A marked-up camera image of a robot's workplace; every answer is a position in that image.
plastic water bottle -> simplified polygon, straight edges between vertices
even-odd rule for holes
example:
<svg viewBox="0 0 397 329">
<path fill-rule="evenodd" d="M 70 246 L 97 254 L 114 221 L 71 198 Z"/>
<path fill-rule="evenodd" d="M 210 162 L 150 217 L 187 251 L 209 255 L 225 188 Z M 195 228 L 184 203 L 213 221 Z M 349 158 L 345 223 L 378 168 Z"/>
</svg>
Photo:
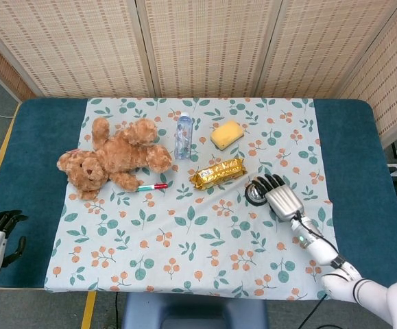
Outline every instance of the plastic water bottle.
<svg viewBox="0 0 397 329">
<path fill-rule="evenodd" d="M 191 157 L 192 125 L 189 113 L 182 112 L 177 121 L 176 149 L 174 150 L 176 159 L 189 159 Z"/>
</svg>

teddy bear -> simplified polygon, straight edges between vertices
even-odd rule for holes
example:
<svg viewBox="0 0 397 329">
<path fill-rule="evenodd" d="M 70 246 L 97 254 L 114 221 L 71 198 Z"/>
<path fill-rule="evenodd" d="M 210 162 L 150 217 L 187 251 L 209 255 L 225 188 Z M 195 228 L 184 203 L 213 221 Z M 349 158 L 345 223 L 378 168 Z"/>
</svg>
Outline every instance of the teddy bear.
<svg viewBox="0 0 397 329">
<path fill-rule="evenodd" d="M 100 117 L 92 125 L 94 151 L 66 152 L 59 158 L 57 167 L 67 174 L 67 180 L 77 188 L 82 200 L 95 199 L 108 180 L 134 192 L 139 181 L 131 170 L 149 167 L 162 173 L 171 167 L 172 158 L 167 149 L 151 144 L 157 134 L 152 120 L 140 119 L 110 137 L 110 124 Z"/>
</svg>

black cable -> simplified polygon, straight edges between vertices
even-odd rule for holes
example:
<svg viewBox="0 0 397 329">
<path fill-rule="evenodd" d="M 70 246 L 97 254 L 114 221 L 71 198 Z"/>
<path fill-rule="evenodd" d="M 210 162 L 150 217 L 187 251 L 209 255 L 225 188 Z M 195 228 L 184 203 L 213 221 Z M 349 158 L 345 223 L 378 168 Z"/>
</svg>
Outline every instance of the black cable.
<svg viewBox="0 0 397 329">
<path fill-rule="evenodd" d="M 317 233 L 312 231 L 312 229 L 306 227 L 305 224 L 302 223 L 302 215 L 300 214 L 299 210 L 297 210 L 295 218 L 299 221 L 300 225 L 303 226 L 303 228 L 305 230 L 307 230 L 309 233 L 311 233 L 312 235 L 316 236 L 317 238 L 323 240 L 324 242 L 328 243 L 335 250 L 335 252 L 337 252 L 337 254 L 339 253 L 337 248 L 331 242 L 329 242 L 328 239 L 325 239 L 324 236 L 318 235 Z"/>
<path fill-rule="evenodd" d="M 116 329 L 119 329 L 119 312 L 117 311 L 117 296 L 119 293 L 116 293 L 116 299 L 115 299 L 115 306 L 116 306 Z"/>
<path fill-rule="evenodd" d="M 301 329 L 301 327 L 303 327 L 303 325 L 305 325 L 305 323 L 309 320 L 309 318 L 314 314 L 315 310 L 317 310 L 317 308 L 320 306 L 320 304 L 324 301 L 326 296 L 327 296 L 327 294 L 324 294 L 324 296 L 321 298 L 321 300 L 319 300 L 317 305 L 315 305 L 315 307 L 313 308 L 311 313 L 309 313 L 308 316 L 305 317 L 305 320 L 303 320 L 303 322 L 300 324 L 300 326 L 297 329 Z"/>
<path fill-rule="evenodd" d="M 331 243 L 329 242 L 327 239 L 325 239 L 323 236 L 315 233 L 314 231 L 312 231 L 312 229 L 306 227 L 303 223 L 302 223 L 302 215 L 300 214 L 300 211 L 298 210 L 295 218 L 297 221 L 299 221 L 300 225 L 302 225 L 302 227 L 307 230 L 309 233 L 311 233 L 312 235 L 316 236 L 317 238 L 325 241 L 326 243 L 328 243 L 334 250 L 335 252 L 338 253 L 337 248 Z M 305 325 L 305 323 L 309 320 L 309 318 L 314 314 L 314 312 L 317 310 L 317 308 L 320 306 L 320 304 L 325 300 L 325 298 L 327 297 L 327 294 L 324 294 L 324 296 L 321 298 L 321 300 L 317 303 L 317 305 L 315 305 L 315 307 L 313 308 L 313 310 L 308 314 L 308 316 L 305 318 L 305 320 L 303 320 L 303 322 L 300 324 L 300 326 L 298 327 L 298 329 L 301 329 L 301 327 L 303 327 L 303 325 Z M 337 329 L 343 329 L 342 327 L 336 326 L 335 324 L 324 324 L 320 327 L 317 327 L 317 329 L 322 329 L 322 328 L 327 328 L 327 327 L 331 327 L 331 328 L 337 328 Z"/>
<path fill-rule="evenodd" d="M 342 327 L 336 326 L 335 324 L 324 324 L 323 326 L 317 327 L 316 329 L 322 329 L 322 328 L 337 328 L 337 329 L 343 329 Z"/>
</svg>

floral tablecloth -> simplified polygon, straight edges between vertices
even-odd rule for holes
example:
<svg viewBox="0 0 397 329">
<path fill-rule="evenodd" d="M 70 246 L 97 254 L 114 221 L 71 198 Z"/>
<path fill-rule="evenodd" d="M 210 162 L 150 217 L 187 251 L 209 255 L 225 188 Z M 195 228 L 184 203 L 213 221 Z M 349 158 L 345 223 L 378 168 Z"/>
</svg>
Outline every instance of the floral tablecloth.
<svg viewBox="0 0 397 329">
<path fill-rule="evenodd" d="M 335 243 L 313 100 L 89 99 L 79 148 L 92 149 L 96 117 L 109 120 L 112 134 L 146 117 L 157 123 L 156 142 L 173 153 L 180 112 L 193 117 L 191 159 L 174 160 L 163 174 L 136 173 L 142 183 L 166 182 L 168 189 L 126 193 L 109 182 L 94 202 L 83 202 L 68 184 L 45 288 L 270 300 L 323 296 L 319 279 L 328 269 L 300 247 L 288 223 L 243 195 L 254 176 L 281 175 Z M 210 133 L 231 119 L 244 137 L 219 151 Z M 191 186 L 197 170 L 231 158 L 244 158 L 248 174 L 206 191 Z"/>
</svg>

table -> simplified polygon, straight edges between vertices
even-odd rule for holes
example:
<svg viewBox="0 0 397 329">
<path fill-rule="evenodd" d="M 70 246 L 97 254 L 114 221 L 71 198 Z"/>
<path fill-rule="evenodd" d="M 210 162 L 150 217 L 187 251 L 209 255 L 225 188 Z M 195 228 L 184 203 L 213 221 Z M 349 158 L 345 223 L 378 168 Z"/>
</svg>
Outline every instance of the table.
<svg viewBox="0 0 397 329">
<path fill-rule="evenodd" d="M 244 197 L 258 175 L 279 173 L 304 200 L 304 211 L 335 243 L 321 141 L 312 99 L 94 98 L 87 103 L 79 148 L 92 150 L 97 117 L 111 134 L 141 117 L 157 124 L 156 143 L 173 154 L 181 112 L 193 122 L 190 160 L 174 159 L 163 174 L 143 168 L 142 184 L 168 189 L 126 193 L 113 182 L 97 199 L 78 200 L 67 186 L 45 278 L 50 291 L 157 291 L 261 299 L 315 299 L 323 295 L 317 266 L 294 239 L 289 223 Z M 225 150 L 209 140 L 217 126 L 236 120 L 244 136 Z M 242 177 L 198 191 L 198 169 L 241 158 Z"/>
<path fill-rule="evenodd" d="M 56 158 L 77 147 L 86 102 L 33 99 L 19 110 L 0 172 L 0 211 L 29 215 L 7 248 L 26 235 L 27 249 L 0 273 L 0 287 L 43 286 L 67 184 Z M 397 201 L 372 110 L 356 100 L 314 102 L 339 249 L 362 275 L 389 286 L 397 282 Z"/>
</svg>

